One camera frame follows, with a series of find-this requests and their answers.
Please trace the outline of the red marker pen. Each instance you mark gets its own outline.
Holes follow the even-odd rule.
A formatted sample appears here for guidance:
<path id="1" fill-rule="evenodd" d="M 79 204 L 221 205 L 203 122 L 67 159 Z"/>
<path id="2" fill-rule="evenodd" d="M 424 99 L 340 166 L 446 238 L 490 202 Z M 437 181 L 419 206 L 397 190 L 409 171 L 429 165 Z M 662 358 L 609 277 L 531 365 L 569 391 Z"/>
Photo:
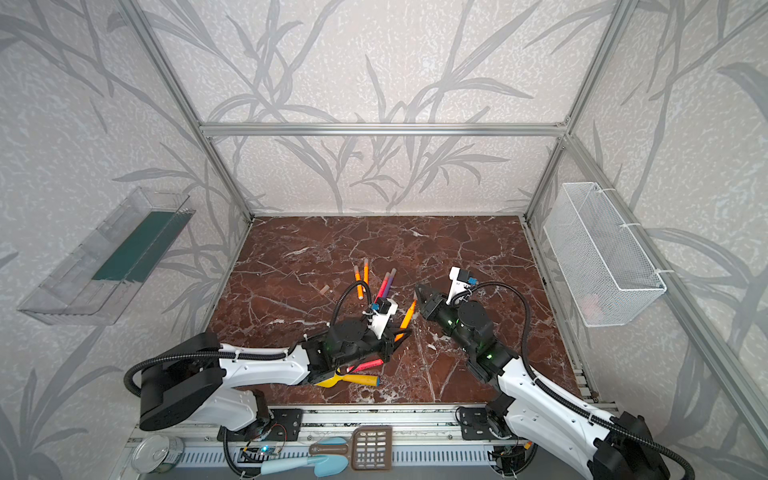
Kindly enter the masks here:
<path id="1" fill-rule="evenodd" d="M 363 363 L 361 363 L 361 364 L 359 364 L 359 365 L 357 365 L 357 366 L 355 366 L 353 368 L 350 368 L 347 371 L 347 374 L 360 373 L 360 372 L 363 372 L 363 371 L 366 371 L 366 370 L 370 370 L 370 369 L 373 369 L 373 368 L 380 367 L 383 364 L 384 364 L 384 361 L 382 359 L 376 359 L 376 360 L 371 360 L 371 361 L 363 362 Z"/>

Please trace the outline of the pink marker pen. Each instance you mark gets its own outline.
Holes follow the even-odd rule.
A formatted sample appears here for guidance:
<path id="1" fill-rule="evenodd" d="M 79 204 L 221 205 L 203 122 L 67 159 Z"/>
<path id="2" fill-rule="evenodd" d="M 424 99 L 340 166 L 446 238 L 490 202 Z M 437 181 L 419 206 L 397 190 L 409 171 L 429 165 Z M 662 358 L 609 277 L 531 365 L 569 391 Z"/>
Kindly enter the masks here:
<path id="1" fill-rule="evenodd" d="M 391 278 L 391 272 L 387 272 L 384 276 L 384 279 L 375 297 L 375 301 L 378 301 L 379 299 L 384 297 L 387 286 L 389 285 L 390 278 Z"/>

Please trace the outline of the purple marker pen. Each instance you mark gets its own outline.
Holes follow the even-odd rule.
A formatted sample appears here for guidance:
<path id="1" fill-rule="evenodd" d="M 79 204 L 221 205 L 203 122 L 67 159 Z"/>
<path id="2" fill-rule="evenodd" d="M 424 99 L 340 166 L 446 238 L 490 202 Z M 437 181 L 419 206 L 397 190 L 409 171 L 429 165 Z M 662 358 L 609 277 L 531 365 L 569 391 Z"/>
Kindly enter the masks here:
<path id="1" fill-rule="evenodd" d="M 387 280 L 385 289 L 383 291 L 383 298 L 388 298 L 389 297 L 389 293 L 390 293 L 390 290 L 392 288 L 392 284 L 394 282 L 394 278 L 395 278 L 396 273 L 397 273 L 397 269 L 396 268 L 393 268 L 389 272 L 388 280 Z"/>

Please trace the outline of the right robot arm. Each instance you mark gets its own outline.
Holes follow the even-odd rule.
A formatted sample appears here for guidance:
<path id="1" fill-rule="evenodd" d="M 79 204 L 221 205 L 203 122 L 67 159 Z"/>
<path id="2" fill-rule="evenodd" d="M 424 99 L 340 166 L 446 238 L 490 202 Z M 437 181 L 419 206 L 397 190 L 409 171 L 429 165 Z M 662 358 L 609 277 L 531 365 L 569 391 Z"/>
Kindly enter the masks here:
<path id="1" fill-rule="evenodd" d="M 586 479 L 668 479 L 669 462 L 683 478 L 695 478 L 685 458 L 654 441 L 642 416 L 590 405 L 537 372 L 526 344 L 514 351 L 499 340 L 485 308 L 470 297 L 477 289 L 449 296 L 419 284 L 415 293 L 421 315 L 459 345 L 479 381 L 498 391 L 486 410 L 499 434 L 531 441 Z"/>

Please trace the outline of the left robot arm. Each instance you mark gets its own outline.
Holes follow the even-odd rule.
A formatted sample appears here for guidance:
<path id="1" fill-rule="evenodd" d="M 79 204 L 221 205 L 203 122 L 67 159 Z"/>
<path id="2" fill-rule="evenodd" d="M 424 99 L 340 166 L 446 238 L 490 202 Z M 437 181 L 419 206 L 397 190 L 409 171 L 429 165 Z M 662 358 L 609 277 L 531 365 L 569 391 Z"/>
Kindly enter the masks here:
<path id="1" fill-rule="evenodd" d="M 123 383 L 140 400 L 143 431 L 187 420 L 239 431 L 266 412 L 251 387 L 318 385 L 373 357 L 388 362 L 411 334 L 386 315 L 348 318 L 284 349 L 236 347 L 204 332 L 130 367 Z"/>

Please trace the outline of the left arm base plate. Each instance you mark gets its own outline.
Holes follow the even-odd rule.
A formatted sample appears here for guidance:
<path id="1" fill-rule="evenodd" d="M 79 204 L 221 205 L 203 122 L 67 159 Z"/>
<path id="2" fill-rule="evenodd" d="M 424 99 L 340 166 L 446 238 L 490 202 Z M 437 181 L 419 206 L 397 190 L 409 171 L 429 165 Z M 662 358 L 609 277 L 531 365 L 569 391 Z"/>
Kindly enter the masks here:
<path id="1" fill-rule="evenodd" d="M 258 411 L 242 410 L 227 414 L 219 427 L 216 439 L 227 436 L 230 442 L 296 441 L 299 436 L 303 410 L 283 408 Z"/>

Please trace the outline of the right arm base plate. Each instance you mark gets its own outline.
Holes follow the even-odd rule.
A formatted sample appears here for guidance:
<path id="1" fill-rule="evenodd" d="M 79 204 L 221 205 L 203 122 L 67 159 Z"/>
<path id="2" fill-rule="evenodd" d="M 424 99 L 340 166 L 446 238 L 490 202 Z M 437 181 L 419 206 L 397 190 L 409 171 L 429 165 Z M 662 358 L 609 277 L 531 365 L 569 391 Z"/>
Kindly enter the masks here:
<path id="1" fill-rule="evenodd" d="M 455 419 L 461 430 L 463 440 L 508 440 L 509 432 L 499 431 L 488 419 L 484 407 L 459 406 L 455 410 Z"/>

